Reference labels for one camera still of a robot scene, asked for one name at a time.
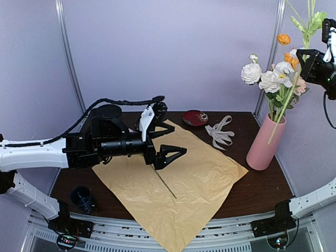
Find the orange flower stem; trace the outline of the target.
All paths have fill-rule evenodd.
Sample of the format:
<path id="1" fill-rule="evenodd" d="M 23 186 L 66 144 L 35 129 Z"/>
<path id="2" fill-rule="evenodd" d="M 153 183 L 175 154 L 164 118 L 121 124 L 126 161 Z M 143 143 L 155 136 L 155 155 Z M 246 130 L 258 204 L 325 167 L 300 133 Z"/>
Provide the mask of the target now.
<path id="1" fill-rule="evenodd" d="M 299 65 L 299 60 L 296 56 L 296 48 L 293 47 L 289 50 L 289 45 L 291 44 L 291 38 L 287 34 L 279 34 L 277 35 L 277 42 L 283 47 L 284 50 L 284 60 L 289 63 L 293 70 L 297 70 Z"/>

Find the lilac pink flower stem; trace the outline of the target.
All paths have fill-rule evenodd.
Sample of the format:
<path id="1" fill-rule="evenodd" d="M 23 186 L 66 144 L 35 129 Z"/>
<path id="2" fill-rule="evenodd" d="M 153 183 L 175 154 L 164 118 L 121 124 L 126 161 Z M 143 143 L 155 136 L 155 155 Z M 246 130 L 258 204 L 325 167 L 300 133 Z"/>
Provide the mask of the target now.
<path id="1" fill-rule="evenodd" d="M 167 188 L 167 190 L 172 194 L 172 196 L 177 199 L 176 195 L 173 193 L 173 191 L 169 188 L 169 186 L 166 184 L 165 180 L 160 176 L 157 170 L 154 170 L 156 175 L 159 177 L 163 185 Z"/>

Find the grey printed ribbon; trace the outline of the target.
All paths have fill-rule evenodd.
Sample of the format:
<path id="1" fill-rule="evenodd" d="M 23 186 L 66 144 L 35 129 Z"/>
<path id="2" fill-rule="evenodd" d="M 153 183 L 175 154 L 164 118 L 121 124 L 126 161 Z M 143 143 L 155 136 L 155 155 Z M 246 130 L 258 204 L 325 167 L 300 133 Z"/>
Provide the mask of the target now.
<path id="1" fill-rule="evenodd" d="M 223 127 L 230 124 L 232 117 L 227 115 L 214 126 L 207 125 L 205 130 L 212 137 L 212 145 L 214 148 L 226 151 L 224 146 L 231 146 L 233 144 L 232 137 L 235 136 L 233 131 L 223 131 Z"/>

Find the orange yellow wrapping paper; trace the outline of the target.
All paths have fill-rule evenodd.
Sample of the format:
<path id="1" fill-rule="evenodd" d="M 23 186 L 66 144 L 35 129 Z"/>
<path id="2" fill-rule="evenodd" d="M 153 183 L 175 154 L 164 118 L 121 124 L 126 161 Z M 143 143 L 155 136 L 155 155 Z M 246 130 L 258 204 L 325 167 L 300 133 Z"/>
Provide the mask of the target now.
<path id="1" fill-rule="evenodd" d="M 164 249 L 182 251 L 247 170 L 179 125 L 154 144 L 180 146 L 187 152 L 158 171 L 141 155 L 117 156 L 93 171 Z"/>

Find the white blue flower stem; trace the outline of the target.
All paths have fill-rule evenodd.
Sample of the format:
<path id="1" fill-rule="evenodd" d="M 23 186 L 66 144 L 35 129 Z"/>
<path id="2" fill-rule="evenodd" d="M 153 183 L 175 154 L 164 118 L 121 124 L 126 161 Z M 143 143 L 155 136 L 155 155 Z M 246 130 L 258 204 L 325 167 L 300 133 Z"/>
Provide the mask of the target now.
<path id="1" fill-rule="evenodd" d="M 281 109 L 283 109 L 285 105 L 285 101 L 288 98 L 289 91 L 292 88 L 293 84 L 290 80 L 290 75 L 294 73 L 294 69 L 289 62 L 281 61 L 277 64 L 272 64 L 272 70 L 275 74 L 275 82 L 279 85 L 280 89 L 276 93 L 276 108 L 277 108 L 277 116 L 280 115 Z"/>

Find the light pink rose stem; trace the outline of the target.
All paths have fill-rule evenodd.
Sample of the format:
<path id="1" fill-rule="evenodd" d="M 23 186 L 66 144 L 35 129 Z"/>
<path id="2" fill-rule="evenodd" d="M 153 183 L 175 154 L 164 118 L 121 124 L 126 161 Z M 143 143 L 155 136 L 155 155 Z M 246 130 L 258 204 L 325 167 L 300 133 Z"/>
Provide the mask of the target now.
<path id="1" fill-rule="evenodd" d="M 294 105 L 299 102 L 300 96 L 305 94 L 309 90 L 307 83 L 303 80 L 302 77 L 299 77 L 296 82 L 296 87 L 294 88 L 293 95 L 287 105 L 287 109 L 293 109 Z"/>

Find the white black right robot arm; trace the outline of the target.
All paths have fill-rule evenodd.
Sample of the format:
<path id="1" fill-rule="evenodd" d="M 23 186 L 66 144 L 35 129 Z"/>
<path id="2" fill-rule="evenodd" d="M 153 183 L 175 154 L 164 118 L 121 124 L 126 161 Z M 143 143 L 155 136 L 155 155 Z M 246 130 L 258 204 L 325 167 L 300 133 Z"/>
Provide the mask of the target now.
<path id="1" fill-rule="evenodd" d="M 325 89 L 323 101 L 335 100 L 335 57 L 316 49 L 298 49 L 296 53 L 300 65 L 300 77 Z M 304 196 L 292 198 L 289 202 L 291 217 L 299 219 L 335 201 L 335 179 L 325 186 Z"/>

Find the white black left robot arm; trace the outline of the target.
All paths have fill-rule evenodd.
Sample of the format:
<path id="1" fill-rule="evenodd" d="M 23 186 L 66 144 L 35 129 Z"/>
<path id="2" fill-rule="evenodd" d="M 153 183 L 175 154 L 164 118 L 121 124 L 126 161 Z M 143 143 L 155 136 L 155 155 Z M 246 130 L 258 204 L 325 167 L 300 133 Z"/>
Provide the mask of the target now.
<path id="1" fill-rule="evenodd" d="M 19 174 L 19 169 L 80 169 L 108 164 L 114 156 L 141 154 L 147 165 L 161 170 L 187 152 L 186 148 L 171 145 L 162 145 L 156 151 L 153 139 L 175 130 L 163 122 L 166 111 L 164 102 L 148 105 L 135 131 L 131 132 L 122 121 L 121 108 L 105 104 L 89 111 L 78 133 L 68 132 L 59 138 L 35 143 L 1 140 L 1 193 L 54 221 L 64 233 L 71 233 L 76 225 L 70 218 L 68 205 L 29 184 Z"/>

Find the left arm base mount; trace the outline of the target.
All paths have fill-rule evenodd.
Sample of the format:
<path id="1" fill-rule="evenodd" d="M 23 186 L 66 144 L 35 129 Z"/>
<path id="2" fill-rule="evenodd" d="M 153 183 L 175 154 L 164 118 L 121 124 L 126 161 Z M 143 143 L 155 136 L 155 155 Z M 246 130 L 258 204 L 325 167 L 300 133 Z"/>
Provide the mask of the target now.
<path id="1" fill-rule="evenodd" d="M 48 228 L 57 234 L 56 245 L 61 251 L 69 251 L 77 245 L 79 238 L 90 238 L 94 223 L 70 217 L 67 208 L 61 208 L 58 216 L 47 219 Z"/>

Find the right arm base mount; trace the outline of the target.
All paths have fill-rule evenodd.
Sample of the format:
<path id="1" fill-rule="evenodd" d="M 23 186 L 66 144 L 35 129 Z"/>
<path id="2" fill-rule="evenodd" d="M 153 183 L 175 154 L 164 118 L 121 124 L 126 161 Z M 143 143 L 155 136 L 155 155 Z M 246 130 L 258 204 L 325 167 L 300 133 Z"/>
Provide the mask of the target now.
<path id="1" fill-rule="evenodd" d="M 278 220 L 271 217 L 252 221 L 250 224 L 254 237 L 266 237 L 268 245 L 276 251 L 292 244 L 293 240 L 290 241 L 288 230 L 296 228 L 295 237 L 298 232 L 297 222 L 292 218 Z"/>

